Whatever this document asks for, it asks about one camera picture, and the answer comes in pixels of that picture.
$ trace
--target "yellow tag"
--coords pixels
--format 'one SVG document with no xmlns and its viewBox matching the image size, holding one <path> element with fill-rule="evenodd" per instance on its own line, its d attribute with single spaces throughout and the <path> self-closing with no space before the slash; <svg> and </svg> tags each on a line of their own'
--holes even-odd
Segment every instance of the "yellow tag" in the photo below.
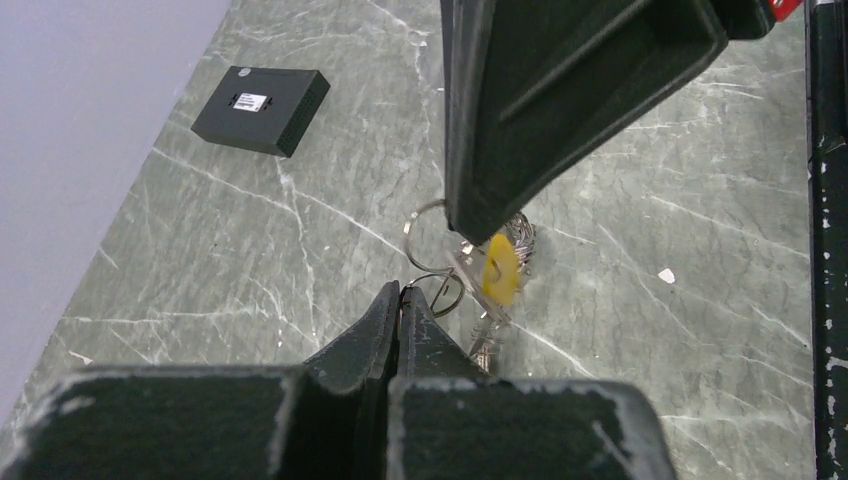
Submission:
<svg viewBox="0 0 848 480">
<path fill-rule="evenodd" d="M 506 235 L 498 233 L 492 237 L 483 266 L 483 294 L 499 305 L 512 305 L 521 282 L 518 268 L 518 254 Z"/>
</svg>

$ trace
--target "metal ring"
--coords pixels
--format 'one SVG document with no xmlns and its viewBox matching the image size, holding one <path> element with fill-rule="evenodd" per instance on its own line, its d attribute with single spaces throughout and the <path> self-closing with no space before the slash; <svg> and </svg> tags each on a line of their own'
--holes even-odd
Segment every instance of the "metal ring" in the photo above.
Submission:
<svg viewBox="0 0 848 480">
<path fill-rule="evenodd" d="M 415 257 L 412 256 L 412 248 L 410 246 L 411 242 L 410 242 L 410 236 L 409 236 L 409 232 L 412 231 L 412 226 L 415 224 L 415 221 L 418 220 L 418 217 L 420 217 L 422 214 L 424 214 L 427 211 L 432 210 L 436 207 L 444 207 L 444 206 L 445 206 L 445 199 L 440 198 L 438 200 L 433 200 L 432 202 L 427 203 L 426 205 L 419 208 L 418 210 L 413 212 L 412 215 L 409 216 L 409 220 L 407 220 L 406 223 L 403 224 L 403 234 L 404 234 L 403 253 L 406 254 L 406 258 L 408 258 L 409 261 L 413 265 L 418 267 L 418 269 L 420 269 L 420 270 L 424 270 L 425 272 L 430 272 L 430 273 L 438 273 L 438 274 L 442 274 L 442 275 L 449 275 L 453 272 L 453 268 L 451 268 L 451 267 L 430 268 L 430 267 L 425 267 L 424 264 L 422 264 L 421 262 L 416 260 Z"/>
<path fill-rule="evenodd" d="M 411 286 L 415 285 L 416 283 L 420 282 L 421 280 L 424 280 L 424 279 L 427 279 L 427 278 L 435 278 L 435 277 L 442 277 L 442 278 L 445 279 L 445 281 L 453 280 L 453 281 L 455 281 L 456 283 L 459 284 L 459 295 L 456 296 L 456 300 L 454 300 L 453 303 L 451 303 L 447 307 L 445 307 L 445 308 L 443 308 L 443 309 L 441 309 L 437 312 L 437 311 L 433 310 L 433 305 L 436 304 L 436 300 L 438 300 L 439 295 L 441 294 L 441 288 L 439 288 L 439 292 L 436 293 L 436 296 L 433 298 L 433 303 L 430 306 L 430 310 L 433 312 L 433 318 L 444 317 L 445 315 L 449 314 L 450 312 L 456 310 L 456 307 L 459 306 L 459 302 L 461 302 L 462 299 L 465 297 L 465 284 L 462 283 L 462 279 L 460 279 L 455 273 L 453 273 L 453 269 L 450 269 L 450 270 L 451 271 L 448 272 L 448 273 L 439 273 L 439 272 L 425 273 L 424 275 L 421 275 L 420 277 L 418 277 L 418 278 L 416 278 L 416 279 L 414 279 L 411 282 L 406 284 L 407 287 L 411 287 Z"/>
</svg>

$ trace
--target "marble tile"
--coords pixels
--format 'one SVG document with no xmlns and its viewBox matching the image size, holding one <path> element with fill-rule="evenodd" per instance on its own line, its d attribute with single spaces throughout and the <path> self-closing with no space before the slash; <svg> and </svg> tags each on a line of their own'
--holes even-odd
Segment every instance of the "marble tile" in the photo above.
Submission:
<svg viewBox="0 0 848 480">
<path fill-rule="evenodd" d="M 45 348 L 32 400 L 86 364 L 295 363 L 418 275 L 402 225 L 439 197 L 436 2 L 235 1 Z M 231 65 L 332 85 L 294 158 L 189 130 Z M 638 386 L 681 479 L 810 478 L 804 25 L 734 43 L 525 209 L 533 274 L 501 373 Z M 424 216 L 416 248 L 456 242 Z M 664 269 L 675 282 L 658 277 Z M 468 343 L 477 307 L 442 324 Z"/>
</svg>

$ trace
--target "black box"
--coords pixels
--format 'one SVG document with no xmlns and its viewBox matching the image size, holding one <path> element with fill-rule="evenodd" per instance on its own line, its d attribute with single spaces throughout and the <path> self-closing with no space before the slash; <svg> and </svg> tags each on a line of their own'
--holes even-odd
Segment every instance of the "black box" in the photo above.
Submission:
<svg viewBox="0 0 848 480">
<path fill-rule="evenodd" d="M 318 70 L 230 67 L 191 129 L 207 142 L 291 157 L 328 90 Z"/>
</svg>

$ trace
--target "barcode label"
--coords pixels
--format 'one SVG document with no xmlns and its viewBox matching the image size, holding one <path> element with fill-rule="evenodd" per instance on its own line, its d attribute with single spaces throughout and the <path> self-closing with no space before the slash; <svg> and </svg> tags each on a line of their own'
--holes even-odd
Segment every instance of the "barcode label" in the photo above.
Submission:
<svg viewBox="0 0 848 480">
<path fill-rule="evenodd" d="M 266 98 L 268 98 L 266 95 L 242 93 L 239 95 L 239 98 L 236 100 L 236 104 L 233 105 L 233 108 L 238 110 L 247 110 L 248 112 L 258 112 L 259 109 L 262 108 L 262 104 L 265 103 Z"/>
</svg>

